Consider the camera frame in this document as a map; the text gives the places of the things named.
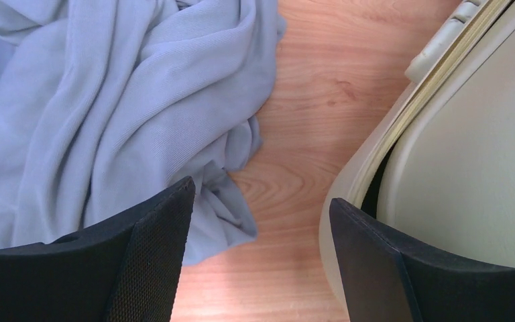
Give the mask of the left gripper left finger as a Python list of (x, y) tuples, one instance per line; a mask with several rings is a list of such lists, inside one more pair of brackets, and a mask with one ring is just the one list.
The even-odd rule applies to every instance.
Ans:
[(50, 244), (0, 249), (0, 321), (169, 321), (194, 197), (185, 177)]

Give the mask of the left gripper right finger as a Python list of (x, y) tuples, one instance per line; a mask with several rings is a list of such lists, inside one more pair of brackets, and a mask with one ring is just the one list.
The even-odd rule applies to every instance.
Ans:
[(343, 199), (329, 218), (351, 321), (515, 321), (515, 268), (430, 246)]

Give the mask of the cream suitcase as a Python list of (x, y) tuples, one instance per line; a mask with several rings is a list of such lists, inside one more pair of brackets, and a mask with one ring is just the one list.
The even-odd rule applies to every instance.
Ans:
[(515, 1), (463, 1), (410, 83), (333, 182), (319, 247), (345, 293), (329, 218), (343, 199), (440, 250), (515, 268)]

